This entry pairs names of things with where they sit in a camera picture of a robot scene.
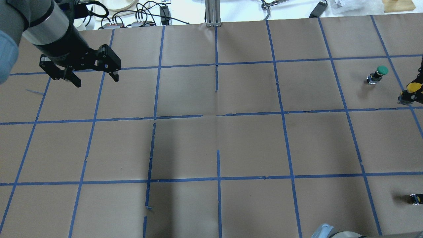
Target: wooden board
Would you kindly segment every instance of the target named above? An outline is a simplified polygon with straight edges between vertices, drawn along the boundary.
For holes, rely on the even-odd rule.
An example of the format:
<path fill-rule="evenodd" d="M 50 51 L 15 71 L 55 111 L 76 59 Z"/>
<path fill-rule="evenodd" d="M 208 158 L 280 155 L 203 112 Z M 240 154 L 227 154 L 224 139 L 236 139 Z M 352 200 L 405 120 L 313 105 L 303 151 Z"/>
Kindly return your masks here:
<path fill-rule="evenodd" d="M 412 0 L 382 0 L 386 12 L 413 11 L 416 9 Z"/>

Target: plastic bag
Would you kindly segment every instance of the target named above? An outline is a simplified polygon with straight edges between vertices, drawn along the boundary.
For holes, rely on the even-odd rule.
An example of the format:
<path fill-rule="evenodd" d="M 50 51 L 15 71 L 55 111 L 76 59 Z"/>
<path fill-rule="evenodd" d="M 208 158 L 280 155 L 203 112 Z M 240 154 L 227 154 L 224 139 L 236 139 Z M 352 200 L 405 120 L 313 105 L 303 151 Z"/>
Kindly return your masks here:
<path fill-rule="evenodd" d="M 333 14 L 339 16 L 365 16 L 383 14 L 382 0 L 329 0 Z"/>

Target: grid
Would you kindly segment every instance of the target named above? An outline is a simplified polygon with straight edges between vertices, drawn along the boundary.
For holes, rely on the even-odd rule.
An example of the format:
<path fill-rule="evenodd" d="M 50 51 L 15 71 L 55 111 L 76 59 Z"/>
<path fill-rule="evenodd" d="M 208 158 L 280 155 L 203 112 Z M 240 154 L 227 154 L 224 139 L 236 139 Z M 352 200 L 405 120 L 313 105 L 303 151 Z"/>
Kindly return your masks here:
<path fill-rule="evenodd" d="M 89 185 L 89 184 L 126 184 L 126 183 L 144 183 L 146 184 L 146 199 L 145 199 L 145 206 L 147 209 L 152 210 L 152 208 L 149 206 L 149 198 L 150 198 L 150 190 L 151 185 L 154 183 L 179 183 L 179 182 L 197 182 L 197 181 L 217 181 L 217 200 L 218 200 L 218 235 L 219 237 L 224 237 L 223 231 L 222 231 L 222 189 L 221 189 L 221 181 L 227 181 L 227 180 L 290 180 L 291 181 L 291 189 L 292 189 L 292 195 L 293 195 L 293 202 L 294 202 L 294 210 L 295 210 L 295 217 L 296 217 L 296 224 L 298 228 L 298 236 L 303 237 L 302 234 L 302 224 L 300 220 L 300 213 L 299 213 L 299 204 L 297 201 L 297 192 L 296 192 L 296 179 L 305 179 L 305 178 L 337 178 L 337 177 L 362 177 L 365 183 L 365 188 L 367 192 L 367 196 L 370 202 L 371 211 L 374 216 L 374 221 L 376 224 L 377 232 L 379 235 L 382 235 L 382 229 L 379 224 L 378 215 L 376 213 L 375 205 L 374 205 L 374 198 L 372 197 L 371 189 L 368 183 L 368 177 L 380 177 L 380 176 L 398 176 L 398 175 L 423 175 L 423 171 L 419 172 L 372 172 L 367 173 L 365 171 L 365 167 L 363 165 L 363 161 L 361 159 L 359 146 L 357 143 L 357 138 L 354 132 L 354 127 L 352 124 L 352 120 L 350 118 L 351 112 L 361 112 L 361 111 L 402 111 L 402 110 L 409 110 L 412 113 L 413 119 L 417 125 L 417 128 L 419 130 L 420 136 L 423 138 L 423 131 L 421 128 L 421 125 L 419 123 L 418 117 L 416 116 L 415 110 L 421 110 L 423 107 L 421 106 L 409 106 L 409 107 L 397 107 L 397 108 L 355 108 L 355 109 L 349 109 L 347 107 L 347 102 L 343 94 L 343 89 L 337 74 L 337 69 L 335 67 L 335 61 L 342 61 L 342 60 L 354 60 L 354 59 L 387 59 L 390 63 L 390 66 L 393 70 L 393 73 L 395 75 L 396 80 L 398 81 L 400 88 L 403 89 L 403 85 L 400 81 L 400 77 L 397 74 L 397 71 L 394 67 L 394 64 L 392 62 L 392 58 L 409 58 L 409 57 L 420 57 L 420 54 L 417 55 L 389 55 L 388 50 L 385 46 L 384 40 L 382 39 L 381 33 L 379 32 L 378 26 L 375 22 L 375 19 L 373 16 L 370 16 L 371 21 L 376 29 L 378 38 L 380 40 L 380 43 L 383 46 L 383 49 L 385 51 L 386 55 L 382 56 L 365 56 L 365 57 L 338 57 L 334 58 L 332 57 L 330 46 L 324 31 L 324 27 L 322 25 L 322 22 L 320 19 L 318 19 L 320 30 L 324 39 L 324 43 L 328 52 L 328 58 L 313 58 L 313 59 L 292 59 L 292 60 L 276 60 L 275 57 L 275 50 L 274 45 L 272 42 L 272 33 L 271 29 L 269 27 L 269 22 L 266 21 L 266 30 L 268 33 L 268 40 L 270 43 L 270 50 L 272 53 L 272 60 L 271 61 L 249 61 L 249 62 L 232 62 L 232 63 L 219 63 L 218 60 L 218 31 L 219 29 L 216 28 L 214 31 L 214 42 L 215 42 L 215 63 L 214 64 L 187 64 L 187 65 L 163 65 L 162 66 L 162 55 L 163 55 L 163 42 L 165 38 L 165 31 L 167 27 L 163 27 L 161 31 L 161 41 L 160 41 L 160 53 L 159 53 L 159 64 L 158 66 L 143 66 L 143 67 L 127 67 L 122 68 L 122 70 L 136 70 L 136 69 L 157 69 L 157 82 L 156 82 L 156 91 L 155 91 L 155 100 L 154 100 L 154 115 L 151 117 L 122 117 L 122 118 L 97 118 L 97 112 L 99 108 L 100 98 L 102 94 L 102 88 L 103 88 L 103 82 L 105 74 L 102 74 L 101 82 L 99 85 L 99 91 L 97 95 L 96 100 L 96 107 L 94 111 L 94 116 L 92 119 L 71 119 L 71 120 L 38 120 L 40 116 L 40 112 L 44 103 L 44 99 L 46 97 L 50 81 L 48 80 L 47 85 L 45 87 L 45 91 L 43 93 L 43 97 L 36 115 L 36 119 L 34 121 L 28 121 L 28 122 L 0 122 L 0 125 L 24 125 L 24 124 L 30 124 L 32 126 L 32 130 L 25 148 L 25 152 L 21 161 L 21 164 L 19 166 L 18 173 L 16 175 L 16 179 L 13 183 L 0 183 L 0 186 L 11 186 L 11 193 L 10 197 L 3 215 L 2 222 L 0 224 L 0 232 L 3 229 L 5 220 L 7 219 L 8 210 L 10 208 L 11 202 L 14 197 L 14 192 L 17 186 L 26 186 L 26 185 L 78 185 L 77 189 L 77 195 L 75 199 L 72 219 L 70 223 L 69 228 L 69 237 L 72 237 L 72 232 L 74 228 L 74 222 L 75 217 L 77 215 L 77 209 L 78 209 L 78 202 L 80 199 L 81 189 L 83 185 Z M 111 39 L 110 39 L 110 45 L 113 44 L 113 38 L 114 38 L 115 30 L 111 33 Z M 279 75 L 281 75 L 281 72 L 278 72 L 277 63 L 286 63 L 286 62 L 307 62 L 307 61 L 330 61 L 333 73 L 335 75 L 337 87 L 339 90 L 339 94 L 342 99 L 343 109 L 327 109 L 327 110 L 311 110 L 311 111 L 285 111 L 283 107 L 283 102 L 281 98 L 281 89 L 279 84 Z M 96 125 L 96 122 L 108 122 L 108 121 L 137 121 L 137 120 L 161 120 L 161 119 L 186 119 L 186 118 L 201 118 L 205 115 L 198 114 L 198 115 L 182 115 L 182 116 L 158 116 L 157 113 L 157 106 L 158 106 L 158 100 L 159 100 L 159 88 L 160 88 L 160 72 L 163 68 L 179 68 L 179 67 L 204 67 L 204 66 L 215 66 L 215 91 L 217 92 L 219 90 L 219 75 L 218 75 L 218 69 L 219 66 L 224 65 L 238 65 L 238 64 L 272 64 L 274 69 L 274 75 L 276 79 L 276 90 L 278 95 L 278 102 L 280 111 L 268 111 L 268 112 L 252 112 L 252 113 L 226 113 L 222 115 L 216 115 L 216 117 L 226 117 L 226 116 L 254 116 L 254 115 L 281 115 L 282 118 L 282 129 L 284 133 L 284 139 L 285 139 L 285 146 L 286 146 L 286 152 L 287 152 L 287 158 L 288 158 L 288 166 L 289 166 L 289 175 L 280 175 L 280 176 L 230 176 L 225 177 L 221 176 L 221 163 L 220 163 L 220 150 L 218 149 L 216 152 L 216 163 L 217 163 L 217 176 L 216 177 L 197 177 L 197 178 L 179 178 L 179 179 L 152 179 L 152 168 L 153 168 L 153 161 L 154 161 L 154 143 L 155 143 L 155 134 L 156 134 L 156 123 L 153 124 L 152 128 L 152 135 L 151 135 L 151 148 L 150 148 L 150 159 L 148 164 L 148 177 L 147 179 L 143 180 L 98 180 L 98 181 L 86 181 L 84 180 L 84 174 L 85 174 L 85 168 L 87 165 L 87 158 L 89 156 L 90 147 L 91 147 L 91 140 L 93 138 L 94 134 L 94 128 Z M 31 73 L 14 73 L 12 75 L 37 75 L 37 74 L 44 74 L 39 72 L 31 72 Z M 354 147 L 356 150 L 357 158 L 360 163 L 361 173 L 351 173 L 351 174 L 302 174 L 302 175 L 295 175 L 292 160 L 291 160 L 291 150 L 290 150 L 290 143 L 288 138 L 288 130 L 286 125 L 286 119 L 285 116 L 288 114 L 301 114 L 301 113 L 333 113 L 333 112 L 339 112 L 339 113 L 345 113 L 349 129 L 351 132 L 351 136 L 354 142 Z M 52 123 L 80 123 L 80 122 L 88 122 L 92 123 L 91 126 L 91 132 L 89 135 L 89 140 L 87 144 L 86 154 L 85 154 L 85 160 L 82 165 L 82 171 L 80 174 L 80 180 L 79 181 L 54 181 L 54 182 L 18 182 L 22 168 L 24 166 L 25 158 L 28 152 L 28 149 L 31 144 L 31 139 L 34 135 L 34 131 L 36 129 L 36 126 L 39 124 L 52 124 Z M 145 216 L 143 219 L 143 237 L 146 237 L 147 234 L 147 227 L 148 227 L 148 216 Z"/>

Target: green cap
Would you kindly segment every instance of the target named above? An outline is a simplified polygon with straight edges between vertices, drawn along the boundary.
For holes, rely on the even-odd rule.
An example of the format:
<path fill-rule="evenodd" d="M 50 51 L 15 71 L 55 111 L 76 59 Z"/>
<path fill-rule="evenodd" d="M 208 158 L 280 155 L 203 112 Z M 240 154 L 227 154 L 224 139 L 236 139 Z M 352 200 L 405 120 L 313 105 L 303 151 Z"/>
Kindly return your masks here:
<path fill-rule="evenodd" d="M 385 66 L 383 66 L 383 65 L 381 65 L 381 66 L 377 67 L 376 71 L 377 71 L 377 72 L 378 72 L 378 74 L 380 74 L 380 75 L 386 75 L 386 74 L 388 74 L 388 68 L 387 68 L 387 67 L 385 67 Z"/>

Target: metal post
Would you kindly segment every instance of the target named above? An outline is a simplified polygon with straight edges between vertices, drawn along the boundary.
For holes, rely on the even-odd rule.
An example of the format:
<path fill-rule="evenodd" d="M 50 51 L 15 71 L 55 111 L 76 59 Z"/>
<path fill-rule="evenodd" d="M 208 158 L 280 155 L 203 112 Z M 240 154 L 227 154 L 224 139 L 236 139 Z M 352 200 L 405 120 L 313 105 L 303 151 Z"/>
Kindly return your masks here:
<path fill-rule="evenodd" d="M 221 26 L 220 0 L 206 0 L 206 25 L 207 27 Z"/>

